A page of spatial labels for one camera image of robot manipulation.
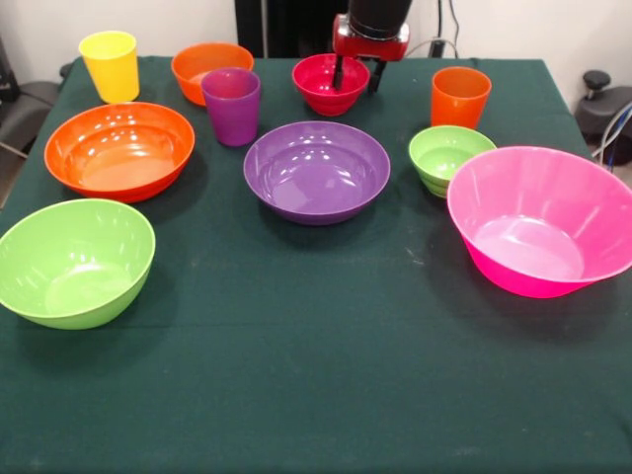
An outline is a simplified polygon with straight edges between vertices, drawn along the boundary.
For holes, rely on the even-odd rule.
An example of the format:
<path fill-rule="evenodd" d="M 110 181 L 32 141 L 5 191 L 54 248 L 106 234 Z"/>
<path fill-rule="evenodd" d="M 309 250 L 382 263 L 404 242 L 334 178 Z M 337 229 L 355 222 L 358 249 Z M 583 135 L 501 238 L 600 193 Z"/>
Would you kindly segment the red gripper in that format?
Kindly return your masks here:
<path fill-rule="evenodd" d="M 368 93 L 376 93 L 386 62 L 400 61 L 404 58 L 410 40 L 410 28 L 404 23 L 398 34 L 392 39 L 370 39 L 356 33 L 350 24 L 348 14 L 336 16 L 333 25 L 333 51 L 337 54 L 333 74 L 333 88 L 340 90 L 344 78 L 344 58 L 364 57 L 375 60 L 367 86 Z"/>

